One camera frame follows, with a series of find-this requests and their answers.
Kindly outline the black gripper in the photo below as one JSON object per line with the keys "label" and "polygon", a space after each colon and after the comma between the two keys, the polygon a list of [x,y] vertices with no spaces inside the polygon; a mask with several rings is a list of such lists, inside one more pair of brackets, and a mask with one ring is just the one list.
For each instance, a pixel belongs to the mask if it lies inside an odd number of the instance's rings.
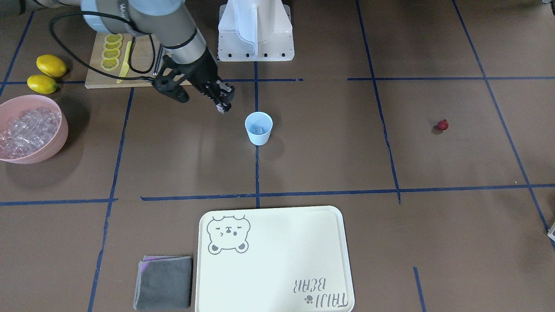
{"label": "black gripper", "polygon": [[232,106],[235,87],[220,80],[216,61],[209,48],[206,48],[196,61],[188,65],[179,65],[179,70],[197,91],[214,101],[218,112],[218,107]]}

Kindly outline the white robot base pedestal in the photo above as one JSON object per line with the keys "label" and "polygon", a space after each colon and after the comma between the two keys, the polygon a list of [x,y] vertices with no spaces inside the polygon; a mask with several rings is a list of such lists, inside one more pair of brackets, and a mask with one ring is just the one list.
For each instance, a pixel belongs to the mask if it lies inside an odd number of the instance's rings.
{"label": "white robot base pedestal", "polygon": [[228,0],[219,8],[222,62],[287,62],[295,57],[290,7],[281,0]]}

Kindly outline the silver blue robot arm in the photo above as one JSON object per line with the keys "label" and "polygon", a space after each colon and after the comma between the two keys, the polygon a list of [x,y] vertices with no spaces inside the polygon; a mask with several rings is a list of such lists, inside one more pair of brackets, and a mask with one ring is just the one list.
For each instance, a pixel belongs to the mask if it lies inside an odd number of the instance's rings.
{"label": "silver blue robot arm", "polygon": [[224,114],[232,106],[234,87],[224,83],[206,40],[183,0],[3,0],[1,14],[24,14],[45,8],[79,7],[79,11],[55,16],[49,23],[50,35],[82,66],[79,59],[57,37],[54,26],[62,18],[83,16],[87,24],[99,33],[131,34],[134,37],[153,35],[168,51],[161,60],[160,72],[148,81],[159,93],[180,103],[189,100],[182,87],[188,81],[196,90],[214,101]]}

